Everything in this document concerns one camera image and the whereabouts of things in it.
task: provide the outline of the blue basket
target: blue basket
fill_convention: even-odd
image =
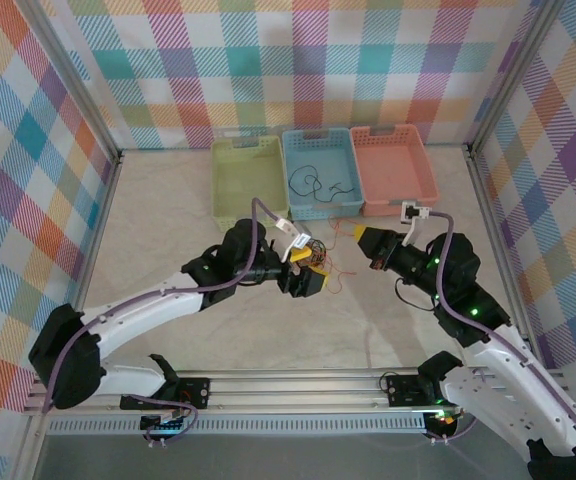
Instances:
[[[364,195],[350,131],[292,130],[282,137],[293,220],[359,215]]]

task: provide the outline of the purple cable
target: purple cable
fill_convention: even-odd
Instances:
[[[255,261],[255,254],[257,252],[257,238],[258,238],[257,205],[259,205],[261,207],[261,209],[264,212],[266,212],[266,215],[268,215],[272,220],[277,221],[279,219],[279,217],[277,217],[277,215],[272,213],[270,211],[270,209],[268,209],[268,207],[266,207],[262,203],[262,201],[259,200],[257,197],[252,199],[252,202],[251,202],[252,234],[251,234],[251,243],[250,243],[250,255],[248,256],[248,261],[246,262],[244,269],[241,271],[241,273],[239,275],[237,275],[236,277],[232,278],[231,280],[229,280],[225,283],[222,283],[220,285],[212,285],[212,286],[208,286],[208,287],[168,288],[168,289],[164,290],[163,292],[161,290],[154,290],[152,292],[142,293],[141,295],[130,298],[130,299],[126,300],[125,302],[120,303],[119,305],[115,305],[114,307],[112,307],[108,311],[106,311],[106,312],[102,313],[101,315],[98,315],[97,317],[92,319],[89,323],[87,323],[86,325],[81,327],[79,330],[77,330],[77,332],[72,337],[70,337],[68,342],[66,342],[66,345],[64,345],[64,348],[61,350],[61,352],[59,352],[59,356],[57,356],[57,360],[55,361],[55,365],[54,365],[52,372],[50,374],[50,380],[48,381],[48,387],[46,388],[46,396],[45,396],[46,400],[44,402],[43,407],[41,408],[41,413],[42,414],[48,413],[50,411],[50,408],[52,407],[52,396],[53,396],[53,393],[55,391],[55,385],[57,383],[57,376],[59,375],[59,370],[61,369],[61,366],[64,363],[64,359],[66,358],[66,355],[68,354],[68,352],[70,351],[72,346],[75,344],[75,342],[79,339],[79,337],[81,337],[84,333],[86,333],[88,330],[90,330],[95,325],[97,325],[99,322],[101,322],[102,317],[112,317],[115,313],[118,313],[121,310],[123,310],[127,307],[130,307],[131,305],[134,305],[135,303],[139,303],[142,300],[146,300],[146,299],[152,298],[152,297],[166,296],[170,293],[214,292],[215,290],[221,290],[224,288],[229,288],[229,287],[232,287],[233,285],[238,284],[246,276],[246,274],[250,271],[250,268],[252,267],[252,264]]]
[[[173,435],[172,437],[166,439],[163,443],[161,443],[160,445],[162,448],[164,448],[165,444],[170,445],[170,444],[173,444],[173,443],[181,440],[181,437],[184,436],[186,433],[188,433],[188,430],[190,430],[192,427],[194,427],[195,423],[197,423],[197,418],[199,417],[199,412],[197,411],[197,408],[190,403],[173,402],[173,401],[168,401],[168,400],[155,400],[152,398],[143,397],[141,395],[129,395],[129,396],[134,398],[135,400],[137,400],[139,402],[152,403],[154,405],[168,405],[171,407],[185,408],[186,410],[190,410],[193,413],[192,421],[188,425],[186,425],[182,431],[180,431],[179,433],[176,433],[175,435]],[[155,446],[157,444],[154,443],[154,440],[152,438],[150,438],[150,432],[151,431],[152,431],[152,427],[149,427],[146,430],[146,440],[148,440],[148,442],[150,442],[150,445]]]
[[[494,338],[499,343],[501,343],[506,349],[508,349],[508,352],[517,357],[519,361],[521,361],[521,363],[526,363],[528,361],[528,357],[526,357],[521,352],[521,350],[516,348],[512,343],[510,343],[504,337],[497,334],[495,331],[491,330],[485,325],[481,325],[474,320],[471,320],[467,317],[464,317],[463,315],[460,315],[446,301],[446,297],[444,296],[444,285],[443,285],[444,268],[446,266],[446,259],[448,258],[448,250],[450,250],[450,244],[452,243],[452,234],[454,231],[455,221],[452,218],[452,216],[450,216],[447,213],[430,212],[430,215],[433,217],[441,217],[448,221],[446,240],[444,241],[443,248],[441,249],[441,255],[439,256],[439,268],[437,270],[436,288],[437,288],[437,294],[439,295],[439,303],[441,303],[441,306],[444,308],[444,310],[446,310],[446,312],[448,312],[450,316],[459,320],[462,323],[465,323],[470,327],[476,328],[484,332],[490,338]],[[535,375],[535,377],[537,377],[539,382],[546,388],[546,390],[548,390],[548,393],[555,399],[555,401],[561,406],[561,408],[564,409],[566,414],[576,424],[576,412],[566,403],[566,401],[561,397],[561,395],[559,395],[557,390],[555,390],[554,387],[550,384],[550,382],[548,382],[546,377],[537,369],[537,367],[535,367],[535,365],[531,363],[527,365],[527,368],[532,372],[533,375]]]

